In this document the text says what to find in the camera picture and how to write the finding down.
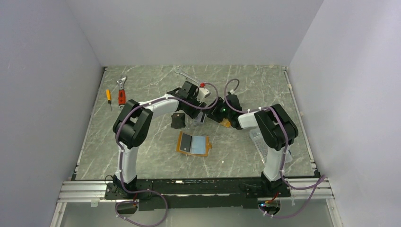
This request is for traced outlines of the grey credit card stack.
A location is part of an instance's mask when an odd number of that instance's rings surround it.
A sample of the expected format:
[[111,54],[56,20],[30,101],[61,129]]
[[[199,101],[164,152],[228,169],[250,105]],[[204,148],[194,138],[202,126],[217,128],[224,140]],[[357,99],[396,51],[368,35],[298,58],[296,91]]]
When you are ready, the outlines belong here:
[[198,126],[198,125],[204,124],[206,118],[207,118],[207,114],[200,112],[194,119],[194,125]]

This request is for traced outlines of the dark credit card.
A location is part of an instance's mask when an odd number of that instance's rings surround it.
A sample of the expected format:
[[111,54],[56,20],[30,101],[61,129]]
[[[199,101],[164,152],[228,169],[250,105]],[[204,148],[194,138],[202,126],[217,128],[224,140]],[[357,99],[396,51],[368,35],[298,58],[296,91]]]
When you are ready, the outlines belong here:
[[189,134],[181,134],[181,142],[179,145],[179,151],[184,153],[190,153],[192,148],[192,136]]

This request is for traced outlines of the orange leather card holder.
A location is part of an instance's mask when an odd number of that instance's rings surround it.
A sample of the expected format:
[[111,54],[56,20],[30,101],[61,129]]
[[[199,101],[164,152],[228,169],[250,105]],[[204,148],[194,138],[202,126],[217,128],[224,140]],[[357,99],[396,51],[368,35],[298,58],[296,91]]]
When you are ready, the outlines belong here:
[[207,157],[209,154],[209,151],[212,149],[212,144],[209,141],[208,136],[192,136],[192,148],[190,153],[184,153],[182,151],[179,151],[179,145],[181,142],[181,134],[184,133],[181,131],[178,136],[178,141],[176,145],[176,152],[189,155],[189,156],[195,156],[195,157]]

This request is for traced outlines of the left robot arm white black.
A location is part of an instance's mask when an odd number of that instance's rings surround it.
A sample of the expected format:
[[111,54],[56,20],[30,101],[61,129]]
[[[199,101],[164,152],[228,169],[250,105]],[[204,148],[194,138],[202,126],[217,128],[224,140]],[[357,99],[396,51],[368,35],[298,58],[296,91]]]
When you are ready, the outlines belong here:
[[113,126],[119,153],[113,181],[119,183],[117,192],[123,198],[131,198],[136,192],[138,150],[148,135],[152,120],[177,111],[195,118],[206,107],[203,99],[209,95],[206,88],[186,81],[181,87],[153,100],[128,100]]

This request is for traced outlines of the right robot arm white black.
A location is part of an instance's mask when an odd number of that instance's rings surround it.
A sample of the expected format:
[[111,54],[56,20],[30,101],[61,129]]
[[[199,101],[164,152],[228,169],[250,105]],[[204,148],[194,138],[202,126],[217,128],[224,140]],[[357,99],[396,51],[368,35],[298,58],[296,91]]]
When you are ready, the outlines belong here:
[[284,163],[289,147],[298,136],[298,128],[281,104],[243,110],[236,95],[219,97],[214,106],[203,111],[216,122],[228,120],[237,129],[258,128],[269,147],[263,170],[266,180],[261,182],[261,192],[272,196],[279,190],[277,182],[284,175]]

